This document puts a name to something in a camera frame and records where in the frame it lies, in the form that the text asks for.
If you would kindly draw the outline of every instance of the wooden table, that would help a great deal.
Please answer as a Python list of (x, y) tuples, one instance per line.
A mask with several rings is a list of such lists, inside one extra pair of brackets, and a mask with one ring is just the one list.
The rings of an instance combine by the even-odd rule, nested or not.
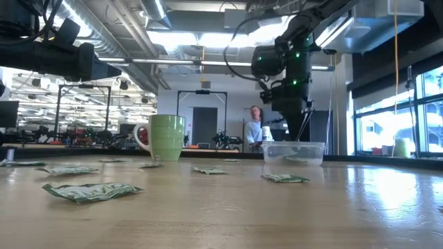
[[(259, 160), (182, 158), (156, 169), (98, 163), (102, 156), (49, 158), (102, 174), (48, 177), (32, 167), (0, 168), (0, 248), (441, 248), (440, 172), (358, 163), (322, 167)], [(191, 172), (217, 167), (228, 175)], [(290, 173), (309, 183), (277, 184), (262, 174)], [(143, 193), (86, 205), (41, 189), (130, 183)]]

